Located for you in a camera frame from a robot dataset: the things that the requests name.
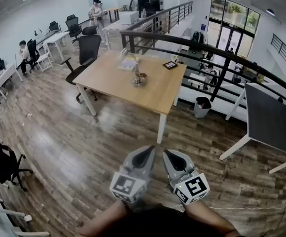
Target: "black cap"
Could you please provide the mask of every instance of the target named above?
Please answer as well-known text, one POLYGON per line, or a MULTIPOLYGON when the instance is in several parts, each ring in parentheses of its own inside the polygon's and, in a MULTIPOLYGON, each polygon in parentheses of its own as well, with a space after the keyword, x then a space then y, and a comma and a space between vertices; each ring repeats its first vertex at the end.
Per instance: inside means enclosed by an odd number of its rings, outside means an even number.
POLYGON ((100 1, 100 0, 93 0, 93 2, 101 3, 101 1, 100 1))

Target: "man in black cap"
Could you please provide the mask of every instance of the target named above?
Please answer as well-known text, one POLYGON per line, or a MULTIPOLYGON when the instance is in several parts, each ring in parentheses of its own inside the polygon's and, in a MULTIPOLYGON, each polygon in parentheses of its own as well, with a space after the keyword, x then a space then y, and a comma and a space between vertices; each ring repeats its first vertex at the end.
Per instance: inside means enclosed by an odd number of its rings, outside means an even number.
POLYGON ((141 18, 141 14, 144 9, 144 4, 147 2, 149 2, 149 0, 138 0, 139 18, 141 18))

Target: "office chair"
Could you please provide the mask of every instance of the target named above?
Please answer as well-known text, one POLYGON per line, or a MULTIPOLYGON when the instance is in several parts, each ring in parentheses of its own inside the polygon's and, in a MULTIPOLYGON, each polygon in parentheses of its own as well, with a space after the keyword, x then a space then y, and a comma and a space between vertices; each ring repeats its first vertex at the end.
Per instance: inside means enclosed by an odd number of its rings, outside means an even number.
MULTIPOLYGON (((99 35, 95 35, 96 27, 85 27, 83 29, 84 36, 79 37, 78 44, 79 44, 79 66, 77 69, 73 70, 72 66, 70 65, 68 58, 67 60, 61 63, 66 63, 68 68, 71 70, 71 73, 66 77, 66 81, 70 84, 76 85, 73 81, 76 77, 78 77, 89 65, 91 65, 94 61, 97 60, 98 50, 101 42, 101 38, 99 35)), ((97 101, 97 96, 94 91, 92 91, 94 95, 94 100, 97 101)), ((80 93, 76 96, 76 100, 80 103, 79 100, 80 93)))
POLYGON ((49 29, 50 29, 50 31, 56 31, 56 30, 62 31, 61 26, 59 26, 59 23, 56 23, 55 21, 52 21, 50 23, 49 29))
POLYGON ((134 1, 134 0, 130 0, 129 9, 128 9, 128 6, 127 6, 127 5, 123 5, 123 6, 122 6, 123 11, 132 11, 133 1, 134 1))
POLYGON ((23 187, 19 173, 20 172, 30 172, 33 174, 31 169, 21 169, 19 168, 21 159, 26 157, 21 155, 17 161, 16 155, 14 151, 11 150, 9 146, 2 145, 0 143, 0 183, 3 184, 6 181, 11 181, 13 185, 16 185, 14 179, 17 177, 19 185, 23 191, 27 191, 26 188, 23 187))
POLYGON ((72 42, 75 42, 77 40, 77 36, 82 32, 82 28, 78 25, 78 17, 75 17, 74 14, 68 16, 65 23, 68 26, 70 37, 75 37, 75 40, 72 42))
POLYGON ((31 70, 34 69, 34 67, 37 68, 37 60, 39 59, 40 54, 36 49, 36 40, 31 39, 30 41, 28 41, 27 47, 30 55, 30 61, 32 61, 32 64, 30 65, 31 69, 29 70, 29 72, 31 73, 31 70))

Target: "trash can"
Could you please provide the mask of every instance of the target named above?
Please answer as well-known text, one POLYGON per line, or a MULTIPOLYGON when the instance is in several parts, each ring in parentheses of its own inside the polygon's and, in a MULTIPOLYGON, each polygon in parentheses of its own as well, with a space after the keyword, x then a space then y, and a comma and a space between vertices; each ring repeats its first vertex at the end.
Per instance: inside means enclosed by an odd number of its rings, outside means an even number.
POLYGON ((209 109, 211 109, 211 102, 206 97, 197 97, 196 103, 194 105, 194 115, 197 119, 202 119, 206 116, 209 109))

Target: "gray table top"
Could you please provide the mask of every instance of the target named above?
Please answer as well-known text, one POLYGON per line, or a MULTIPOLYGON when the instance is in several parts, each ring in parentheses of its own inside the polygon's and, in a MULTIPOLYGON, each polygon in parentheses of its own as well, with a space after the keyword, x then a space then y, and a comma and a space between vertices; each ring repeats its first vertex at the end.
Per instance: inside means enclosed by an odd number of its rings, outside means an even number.
POLYGON ((248 136, 286 152, 286 106, 248 84, 245 91, 248 136))

